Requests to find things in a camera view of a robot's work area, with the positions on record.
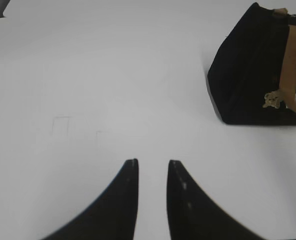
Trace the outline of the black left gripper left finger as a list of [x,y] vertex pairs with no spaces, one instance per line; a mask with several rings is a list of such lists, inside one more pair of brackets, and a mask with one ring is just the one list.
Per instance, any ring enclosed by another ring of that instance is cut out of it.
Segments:
[[82,213],[46,240],[131,240],[139,194],[139,164],[126,160],[105,191]]

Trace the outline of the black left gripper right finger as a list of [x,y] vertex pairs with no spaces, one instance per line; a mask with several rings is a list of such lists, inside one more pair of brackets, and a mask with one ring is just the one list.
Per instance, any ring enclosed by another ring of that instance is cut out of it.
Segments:
[[172,240],[257,238],[216,205],[178,160],[170,160],[168,165],[167,216]]

